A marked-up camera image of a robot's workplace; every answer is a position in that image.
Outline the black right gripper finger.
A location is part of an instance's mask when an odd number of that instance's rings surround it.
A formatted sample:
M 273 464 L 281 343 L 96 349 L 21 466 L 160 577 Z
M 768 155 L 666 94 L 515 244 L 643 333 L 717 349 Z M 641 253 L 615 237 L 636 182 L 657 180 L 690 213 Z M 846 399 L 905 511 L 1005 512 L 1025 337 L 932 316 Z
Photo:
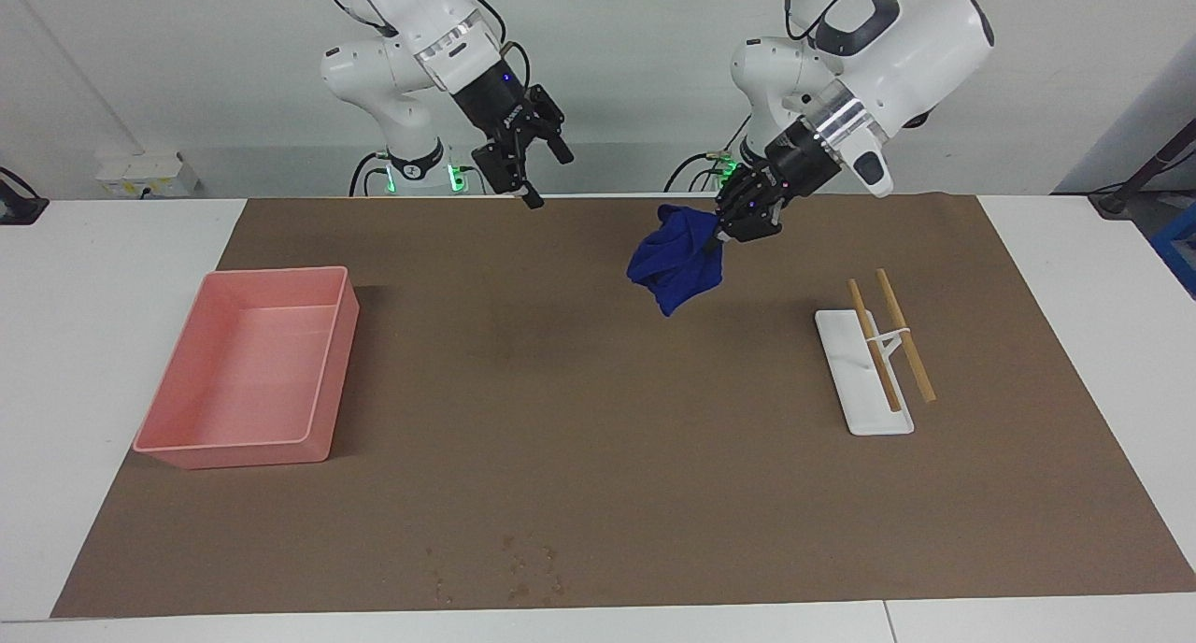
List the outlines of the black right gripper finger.
M 539 84 L 531 86 L 531 103 L 533 103 L 535 134 L 547 141 L 556 163 L 572 164 L 574 153 L 565 143 L 562 136 L 565 112 L 557 106 L 547 88 Z
M 520 153 L 507 153 L 500 146 L 480 146 L 472 151 L 472 163 L 495 194 L 512 195 L 529 209 L 539 209 L 544 200 L 526 178 Z

